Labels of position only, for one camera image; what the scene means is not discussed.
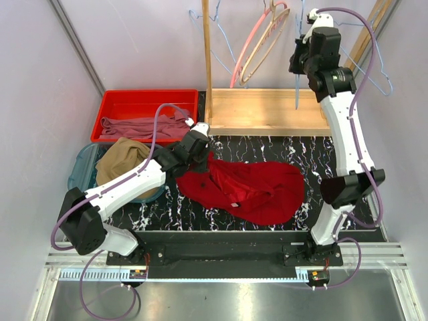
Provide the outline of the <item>red pleated skirt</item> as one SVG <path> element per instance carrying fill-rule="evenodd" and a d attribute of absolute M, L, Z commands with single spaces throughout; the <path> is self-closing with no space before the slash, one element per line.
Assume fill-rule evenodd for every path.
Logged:
<path fill-rule="evenodd" d="M 177 179 L 179 191 L 207 209 L 258 225 L 289 221 L 304 202 L 304 177 L 287 163 L 232 163 L 208 158 L 208 171 Z"/>

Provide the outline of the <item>light blue wire hanger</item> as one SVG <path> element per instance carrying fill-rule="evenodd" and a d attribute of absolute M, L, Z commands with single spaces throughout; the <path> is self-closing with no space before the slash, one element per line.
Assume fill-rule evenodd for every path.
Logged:
<path fill-rule="evenodd" d="M 298 39 L 302 34 L 302 26 L 304 19 L 304 8 L 305 8 L 305 0 L 301 0 L 301 8 L 300 12 L 295 15 L 295 36 Z M 300 99 L 300 74 L 295 75 L 295 109 L 297 110 L 299 107 L 299 99 Z"/>

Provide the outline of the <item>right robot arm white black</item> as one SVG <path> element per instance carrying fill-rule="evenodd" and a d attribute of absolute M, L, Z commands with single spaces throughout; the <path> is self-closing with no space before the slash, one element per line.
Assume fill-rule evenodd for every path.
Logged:
<path fill-rule="evenodd" d="M 367 153 L 350 69 L 339 65 L 341 35 L 335 27 L 317 27 L 296 39 L 289 71 L 304 74 L 326 115 L 336 153 L 336 176 L 323 179 L 323 205 L 298 256 L 318 265 L 338 253 L 338 228 L 365 196 L 385 180 Z"/>

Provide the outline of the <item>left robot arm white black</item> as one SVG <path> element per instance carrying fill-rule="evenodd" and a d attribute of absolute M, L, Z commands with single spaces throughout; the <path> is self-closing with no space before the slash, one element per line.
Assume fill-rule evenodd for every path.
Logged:
<path fill-rule="evenodd" d="M 131 265 L 144 258 L 144 244 L 133 232 L 105 222 L 116 210 L 141 194 L 183 176 L 205 170 L 209 154 L 209 125 L 197 123 L 183 139 L 155 150 L 152 158 L 94 189 L 66 193 L 56 225 L 79 255 L 96 250 L 117 253 Z"/>

